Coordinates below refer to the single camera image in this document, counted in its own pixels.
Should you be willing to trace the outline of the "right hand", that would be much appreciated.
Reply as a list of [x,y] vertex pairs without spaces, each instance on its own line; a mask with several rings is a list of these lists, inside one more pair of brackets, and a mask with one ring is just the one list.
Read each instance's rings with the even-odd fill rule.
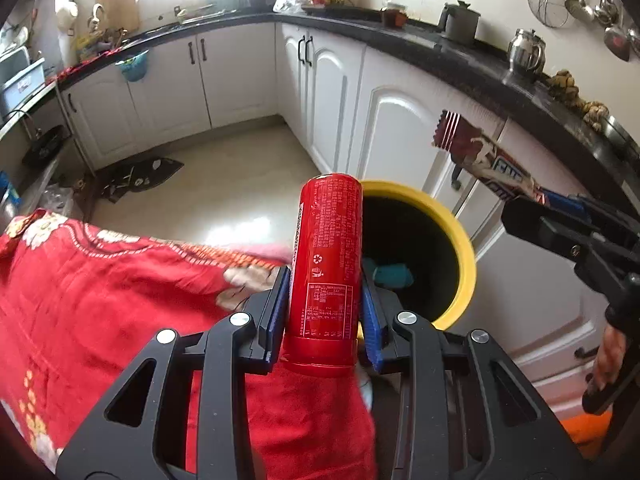
[[627,336],[606,324],[597,356],[592,367],[592,378],[586,393],[595,394],[616,382],[628,348]]

